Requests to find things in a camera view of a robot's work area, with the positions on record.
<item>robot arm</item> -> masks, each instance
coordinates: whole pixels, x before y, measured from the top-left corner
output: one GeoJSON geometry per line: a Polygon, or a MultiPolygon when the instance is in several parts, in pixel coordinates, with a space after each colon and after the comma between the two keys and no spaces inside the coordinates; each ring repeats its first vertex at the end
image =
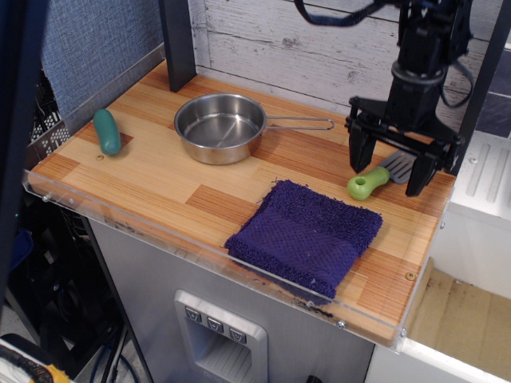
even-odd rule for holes
{"type": "Polygon", "coordinates": [[[362,171],[371,161],[376,140],[416,156],[408,196],[419,195],[437,170],[450,170],[457,160],[462,138],[436,116],[440,97],[451,108],[465,104],[470,94],[457,105],[447,103],[443,87],[451,65],[473,79],[458,58],[467,54],[472,34],[469,17],[472,0],[374,0],[369,6],[345,18],[310,15],[303,0],[295,0],[302,16],[321,26],[354,26],[385,5],[401,9],[399,16],[398,60],[392,65],[394,76],[387,101],[352,97],[347,118],[350,133],[350,162],[362,171]],[[425,140],[417,140],[419,135],[425,140]]]}

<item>button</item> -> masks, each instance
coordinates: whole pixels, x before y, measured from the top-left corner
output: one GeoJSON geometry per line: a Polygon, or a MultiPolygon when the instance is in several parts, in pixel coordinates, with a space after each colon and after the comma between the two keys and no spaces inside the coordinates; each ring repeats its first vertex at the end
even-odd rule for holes
{"type": "Polygon", "coordinates": [[[217,333],[221,333],[221,334],[224,333],[224,325],[210,317],[208,317],[208,326],[211,330],[216,331],[217,333]]]}
{"type": "Polygon", "coordinates": [[[231,334],[232,340],[243,343],[244,345],[247,344],[247,335],[243,334],[241,331],[229,327],[229,333],[231,334]]]}
{"type": "Polygon", "coordinates": [[[195,322],[199,322],[199,323],[202,322],[202,318],[200,317],[199,311],[192,310],[191,308],[186,307],[186,306],[184,307],[184,310],[186,311],[186,316],[188,318],[192,319],[195,322]]]}

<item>pot handle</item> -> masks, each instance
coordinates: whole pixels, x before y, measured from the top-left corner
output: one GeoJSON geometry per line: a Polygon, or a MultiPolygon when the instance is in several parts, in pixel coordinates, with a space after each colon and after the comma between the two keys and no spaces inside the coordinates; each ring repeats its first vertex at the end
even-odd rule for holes
{"type": "Polygon", "coordinates": [[[320,117],[279,117],[279,116],[267,116],[268,120],[298,120],[298,121],[326,121],[330,123],[327,127],[315,127],[315,126],[267,126],[265,129],[291,129],[291,130],[331,130],[335,127],[335,122],[330,118],[320,117]]]}

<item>stainless steel pot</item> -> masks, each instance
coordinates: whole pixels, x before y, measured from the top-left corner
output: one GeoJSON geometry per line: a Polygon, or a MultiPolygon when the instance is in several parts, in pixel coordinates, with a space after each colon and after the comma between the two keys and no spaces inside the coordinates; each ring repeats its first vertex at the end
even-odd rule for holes
{"type": "Polygon", "coordinates": [[[264,129],[330,130],[328,118],[266,116],[254,100],[231,93],[212,93],[184,104],[174,127],[186,152],[206,164],[234,164],[257,150],[264,129]],[[327,121],[323,127],[267,127],[267,119],[327,121]]]}

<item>white wood panel wall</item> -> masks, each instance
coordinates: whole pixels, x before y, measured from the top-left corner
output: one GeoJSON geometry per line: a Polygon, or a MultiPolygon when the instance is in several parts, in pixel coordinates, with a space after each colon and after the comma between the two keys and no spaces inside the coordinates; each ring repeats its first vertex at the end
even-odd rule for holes
{"type": "MultiPolygon", "coordinates": [[[[310,0],[316,14],[345,16],[370,0],[310,0]]],[[[473,0],[469,55],[477,79],[501,0],[473,0]]],[[[351,28],[312,26],[290,0],[189,0],[197,72],[338,113],[352,96],[386,100],[398,57],[399,10],[383,10],[351,28]]],[[[447,97],[461,100],[469,83],[451,69],[447,97]]],[[[438,115],[459,128],[465,108],[438,115]]]]}

